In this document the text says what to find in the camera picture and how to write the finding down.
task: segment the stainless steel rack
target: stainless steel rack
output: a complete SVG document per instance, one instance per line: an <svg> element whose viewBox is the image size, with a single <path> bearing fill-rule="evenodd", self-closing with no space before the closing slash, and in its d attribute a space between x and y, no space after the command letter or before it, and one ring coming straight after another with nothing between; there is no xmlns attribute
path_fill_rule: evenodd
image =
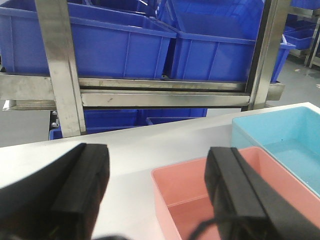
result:
<svg viewBox="0 0 320 240"><path fill-rule="evenodd" d="M312 68L313 65L320 66L320 57L317 57L317 51L320 43L320 9L311 10L290 6L289 14L304 18L317 19L310 48L303 50L293 49L290 51L290 54L299 58L305 57L304 65L309 68Z"/></svg>
<svg viewBox="0 0 320 240"><path fill-rule="evenodd" d="M291 0L265 0L247 83L78 78L66 0L35 0L50 76L0 74L5 111L57 110L64 137L86 133L84 108L264 108Z"/></svg>

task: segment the gray floor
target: gray floor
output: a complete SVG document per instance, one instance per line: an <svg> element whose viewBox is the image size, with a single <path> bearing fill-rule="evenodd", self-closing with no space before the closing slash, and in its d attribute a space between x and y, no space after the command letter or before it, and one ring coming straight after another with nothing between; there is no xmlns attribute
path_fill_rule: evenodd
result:
<svg viewBox="0 0 320 240"><path fill-rule="evenodd" d="M289 56L278 78L285 84L280 101L271 106L310 102L320 107L320 68L309 69L303 60ZM239 112L239 109L209 109L208 116ZM34 143L48 139L48 111L0 111L0 147Z"/></svg>

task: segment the blue storage bin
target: blue storage bin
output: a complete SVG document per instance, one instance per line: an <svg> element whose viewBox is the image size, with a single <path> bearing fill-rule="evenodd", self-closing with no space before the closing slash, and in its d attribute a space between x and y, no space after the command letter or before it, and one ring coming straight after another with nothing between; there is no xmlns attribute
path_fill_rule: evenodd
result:
<svg viewBox="0 0 320 240"><path fill-rule="evenodd" d="M155 10L142 0L88 0L95 7L120 10L128 13L154 17Z"/></svg>
<svg viewBox="0 0 320 240"><path fill-rule="evenodd" d="M271 78L271 83L277 82L279 74L286 63L290 50L295 48L296 46L290 43L281 43L278 56L276 58L276 62L275 62L275 66L274 66L274 70Z"/></svg>
<svg viewBox="0 0 320 240"><path fill-rule="evenodd" d="M176 33L148 17L69 3L79 75L159 79ZM7 72L49 74L34 0L0 5L0 46Z"/></svg>
<svg viewBox="0 0 320 240"><path fill-rule="evenodd" d="M300 20L300 21L292 21L288 22L285 24L285 27L288 28L288 30L304 30L304 29L313 29L315 30L316 28L316 23L310 22L310 21L305 21L305 20Z"/></svg>
<svg viewBox="0 0 320 240"><path fill-rule="evenodd" d="M292 0L291 6L302 9L320 9L320 0Z"/></svg>
<svg viewBox="0 0 320 240"><path fill-rule="evenodd" d="M179 122L189 119L196 119L197 117L147 117L146 124L147 125L156 125L156 124L166 124Z"/></svg>
<svg viewBox="0 0 320 240"><path fill-rule="evenodd" d="M68 3L71 3L71 4L87 4L87 0L67 0Z"/></svg>
<svg viewBox="0 0 320 240"><path fill-rule="evenodd" d="M137 114L137 124L144 126L147 124L147 118L162 117L205 117L207 108L163 108L163 109L139 109Z"/></svg>
<svg viewBox="0 0 320 240"><path fill-rule="evenodd" d="M84 110L86 131L88 134L103 133L137 126L138 110ZM61 128L49 132L49 140L61 139Z"/></svg>
<svg viewBox="0 0 320 240"><path fill-rule="evenodd" d="M110 126L110 127L88 127L86 129L87 134L98 134L98 133L105 133L105 132L111 132L111 131L117 131L117 130L123 130L123 129L132 129L137 128L139 126ZM49 132L49 140L55 140L55 139L62 139L62 132L61 129L52 129Z"/></svg>
<svg viewBox="0 0 320 240"><path fill-rule="evenodd" d="M287 23L296 22L296 21L298 21L298 16L297 15L288 14L288 16L286 18L286 22Z"/></svg>
<svg viewBox="0 0 320 240"><path fill-rule="evenodd" d="M85 110L87 128L123 127L137 125L138 110Z"/></svg>
<svg viewBox="0 0 320 240"><path fill-rule="evenodd" d="M262 0L162 0L158 8L159 20L184 33L256 40L264 2Z"/></svg>
<svg viewBox="0 0 320 240"><path fill-rule="evenodd" d="M261 0L163 0L157 17L177 28L165 73L172 79L246 82L264 3ZM292 45L281 45L276 82Z"/></svg>
<svg viewBox="0 0 320 240"><path fill-rule="evenodd" d="M298 31L290 31L284 33L288 43L295 45L296 49L309 49L314 35L314 30L303 29Z"/></svg>
<svg viewBox="0 0 320 240"><path fill-rule="evenodd" d="M320 197L320 114L307 107L235 118L232 147L264 148Z"/></svg>

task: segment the white table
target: white table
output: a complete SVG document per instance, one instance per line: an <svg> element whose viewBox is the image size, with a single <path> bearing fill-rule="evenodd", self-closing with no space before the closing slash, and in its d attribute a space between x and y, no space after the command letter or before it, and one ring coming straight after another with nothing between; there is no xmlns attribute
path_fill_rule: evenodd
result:
<svg viewBox="0 0 320 240"><path fill-rule="evenodd" d="M36 172L79 143L107 144L110 180L93 237L120 234L131 240L164 240L155 215L151 170L204 157L211 146L230 147L233 118L301 106L319 111L311 103L299 103L3 147L0 188Z"/></svg>

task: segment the pink container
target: pink container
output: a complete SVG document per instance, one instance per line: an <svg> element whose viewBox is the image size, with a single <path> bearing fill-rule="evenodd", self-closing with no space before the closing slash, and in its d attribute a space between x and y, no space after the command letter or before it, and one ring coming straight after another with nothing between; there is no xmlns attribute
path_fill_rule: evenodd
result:
<svg viewBox="0 0 320 240"><path fill-rule="evenodd" d="M152 171L156 216L166 240L187 240L199 223L213 218L205 168L202 158ZM199 239L220 240L218 228L209 228Z"/></svg>
<svg viewBox="0 0 320 240"><path fill-rule="evenodd" d="M320 228L320 198L259 147L239 150L243 158L284 199ZM187 240L204 220L213 218L205 184L206 158L152 171L155 210L166 240ZM209 228L200 240L220 240Z"/></svg>
<svg viewBox="0 0 320 240"><path fill-rule="evenodd" d="M259 147L239 150L248 164L284 199L320 228L320 198Z"/></svg>

